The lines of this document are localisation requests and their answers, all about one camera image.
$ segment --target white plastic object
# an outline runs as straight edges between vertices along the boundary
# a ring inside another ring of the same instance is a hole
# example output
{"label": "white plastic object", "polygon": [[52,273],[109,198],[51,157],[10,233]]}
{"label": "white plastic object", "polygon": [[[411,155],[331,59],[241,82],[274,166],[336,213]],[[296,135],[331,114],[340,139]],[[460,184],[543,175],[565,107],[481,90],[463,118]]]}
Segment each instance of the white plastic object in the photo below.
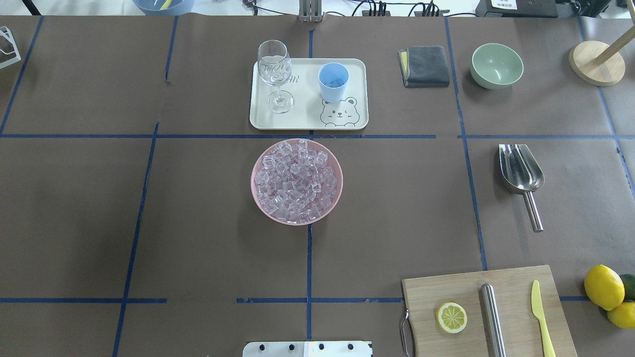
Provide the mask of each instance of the white plastic object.
{"label": "white plastic object", "polygon": [[[318,72],[323,65],[338,62],[349,71],[344,97],[338,103],[322,99]],[[267,98],[276,89],[258,75],[253,65],[249,121],[260,130],[360,130],[368,124],[366,66],[356,58],[291,58],[291,78],[282,85],[293,95],[290,111],[276,114],[267,107]]]}
{"label": "white plastic object", "polygon": [[249,342],[243,357],[372,357],[368,341]]}
{"label": "white plastic object", "polygon": [[15,40],[13,39],[13,34],[11,34],[11,30],[7,26],[0,27],[0,36],[4,37],[7,42],[11,45],[11,48],[5,48],[0,46],[0,60],[4,58],[8,58],[3,62],[0,62],[0,69],[5,68],[8,65],[12,65],[14,63],[19,62],[22,58],[20,57],[20,52],[18,51],[18,46],[15,44]]}

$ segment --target green bowl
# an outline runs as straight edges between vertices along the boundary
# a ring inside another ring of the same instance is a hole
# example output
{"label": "green bowl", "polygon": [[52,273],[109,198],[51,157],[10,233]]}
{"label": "green bowl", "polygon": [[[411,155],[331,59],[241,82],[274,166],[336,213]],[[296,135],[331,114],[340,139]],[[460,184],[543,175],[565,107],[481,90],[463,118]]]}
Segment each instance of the green bowl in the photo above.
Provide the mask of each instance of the green bowl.
{"label": "green bowl", "polygon": [[470,73],[483,88],[499,90],[520,79],[524,69],[514,50],[500,43],[486,43],[472,54]]}

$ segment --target wooden stand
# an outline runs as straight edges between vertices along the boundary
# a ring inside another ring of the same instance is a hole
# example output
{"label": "wooden stand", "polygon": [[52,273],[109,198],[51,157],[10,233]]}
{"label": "wooden stand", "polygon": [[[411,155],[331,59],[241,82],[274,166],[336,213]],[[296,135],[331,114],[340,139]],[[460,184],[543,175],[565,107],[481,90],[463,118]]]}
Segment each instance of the wooden stand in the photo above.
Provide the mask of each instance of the wooden stand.
{"label": "wooden stand", "polygon": [[[629,11],[634,13],[631,0],[627,1]],[[618,83],[626,66],[618,51],[635,38],[635,25],[610,46],[599,41],[584,41],[569,52],[569,64],[573,71],[590,84],[612,86]]]}

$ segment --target dark green fruit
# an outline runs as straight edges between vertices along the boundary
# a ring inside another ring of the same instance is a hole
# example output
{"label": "dark green fruit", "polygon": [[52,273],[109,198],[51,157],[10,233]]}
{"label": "dark green fruit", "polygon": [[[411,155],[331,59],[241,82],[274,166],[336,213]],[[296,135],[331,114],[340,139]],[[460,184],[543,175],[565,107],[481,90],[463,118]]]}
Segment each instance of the dark green fruit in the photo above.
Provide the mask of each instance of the dark green fruit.
{"label": "dark green fruit", "polygon": [[622,274],[620,278],[622,278],[622,282],[624,283],[624,299],[635,301],[635,275]]}

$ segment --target pink bowl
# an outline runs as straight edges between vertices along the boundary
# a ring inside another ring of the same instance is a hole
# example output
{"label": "pink bowl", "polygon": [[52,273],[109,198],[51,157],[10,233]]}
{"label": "pink bowl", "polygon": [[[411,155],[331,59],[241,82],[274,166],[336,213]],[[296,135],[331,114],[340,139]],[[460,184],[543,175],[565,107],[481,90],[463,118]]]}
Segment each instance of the pink bowl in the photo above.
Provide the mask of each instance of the pink bowl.
{"label": "pink bowl", "polygon": [[258,158],[258,160],[256,161],[255,165],[253,165],[253,170],[251,171],[251,195],[253,196],[253,200],[256,203],[256,205],[258,206],[258,208],[262,211],[262,213],[264,213],[267,217],[271,218],[272,220],[275,220],[278,223],[282,223],[282,224],[286,224],[288,226],[306,226],[307,224],[311,224],[313,222],[317,222],[319,220],[321,220],[322,218],[326,217],[327,214],[329,214],[333,208],[335,207],[335,205],[337,205],[337,202],[340,200],[340,196],[342,195],[342,188],[344,186],[344,177],[342,175],[342,167],[340,166],[340,162],[337,161],[337,158],[335,157],[335,155],[333,155],[333,153],[326,148],[326,146],[320,144],[319,142],[315,142],[313,140],[309,140],[307,139],[307,146],[309,147],[309,149],[314,149],[315,151],[319,152],[320,150],[324,150],[327,154],[328,154],[328,161],[327,161],[327,165],[333,168],[333,176],[335,176],[335,178],[337,179],[337,186],[336,186],[336,190],[337,193],[335,195],[335,199],[333,200],[331,206],[328,208],[328,210],[326,212],[324,212],[324,214],[314,220],[308,221],[308,222],[304,222],[304,223],[288,223],[288,222],[283,222],[281,220],[276,219],[275,217],[273,217],[272,215],[268,214],[267,212],[265,212],[264,208],[262,207],[262,205],[260,204],[259,200],[258,200],[258,185],[256,185],[256,174],[258,173],[258,171],[260,170],[260,168],[262,167],[262,158],[267,155],[267,154],[271,154],[271,149],[273,149],[276,145],[280,144],[281,142],[288,142],[289,144],[293,145],[293,144],[297,144],[298,143],[299,138],[296,139],[287,139],[287,140],[283,140],[280,142],[277,142],[273,145],[271,145],[267,150],[265,150],[265,152],[263,152],[260,157]]}

